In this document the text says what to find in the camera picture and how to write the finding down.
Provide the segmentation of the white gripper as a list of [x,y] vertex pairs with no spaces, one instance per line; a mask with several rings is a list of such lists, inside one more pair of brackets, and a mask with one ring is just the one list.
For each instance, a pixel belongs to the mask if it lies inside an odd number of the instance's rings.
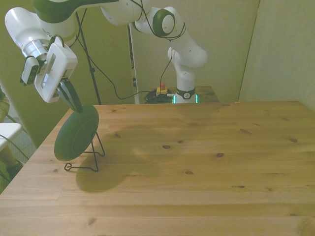
[[34,86],[47,103],[58,101],[57,88],[60,85],[60,97],[73,110],[83,111],[76,90],[68,79],[77,65],[77,56],[63,43],[60,36],[55,37],[46,55],[46,62],[37,74]]

